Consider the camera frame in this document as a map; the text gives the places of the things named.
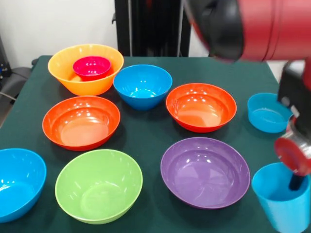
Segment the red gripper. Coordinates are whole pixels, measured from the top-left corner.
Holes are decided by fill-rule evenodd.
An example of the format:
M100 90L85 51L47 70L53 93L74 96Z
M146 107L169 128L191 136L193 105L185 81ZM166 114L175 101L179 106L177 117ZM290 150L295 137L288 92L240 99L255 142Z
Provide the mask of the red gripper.
M291 139L278 138L275 151L278 159L293 172L289 189L299 190L305 179L303 175L311 172L311 146L306 142L297 143Z

